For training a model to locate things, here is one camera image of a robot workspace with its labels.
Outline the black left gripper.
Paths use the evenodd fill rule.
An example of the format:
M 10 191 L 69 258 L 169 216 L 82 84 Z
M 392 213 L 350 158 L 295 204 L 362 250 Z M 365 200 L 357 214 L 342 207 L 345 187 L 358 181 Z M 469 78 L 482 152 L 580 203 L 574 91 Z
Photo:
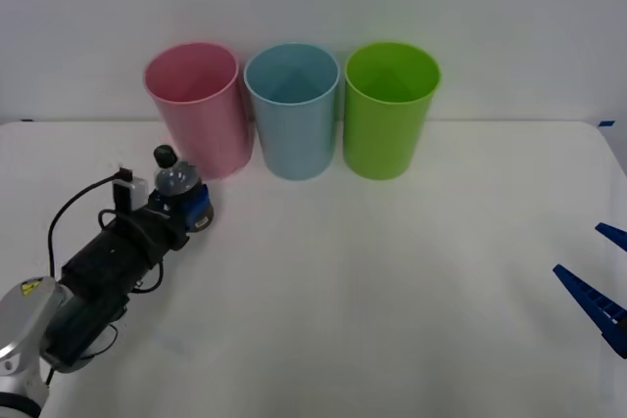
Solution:
M 184 247 L 187 230 L 205 230 L 213 221 L 213 205 L 206 184 L 197 184 L 179 196 L 183 216 L 167 215 L 170 197 L 157 189 L 148 208 L 127 214 L 104 209 L 100 216 L 114 219 L 63 267 L 60 283 L 82 299 L 125 296 L 164 257 Z

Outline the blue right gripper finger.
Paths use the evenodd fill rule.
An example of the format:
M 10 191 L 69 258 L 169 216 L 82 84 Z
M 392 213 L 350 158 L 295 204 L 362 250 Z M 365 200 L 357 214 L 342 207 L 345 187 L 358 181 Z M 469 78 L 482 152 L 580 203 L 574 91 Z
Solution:
M 614 226 L 599 223 L 595 230 L 623 251 L 627 251 L 627 232 Z
M 626 309 L 558 264 L 554 274 L 595 323 L 602 337 L 621 357 L 626 357 Z

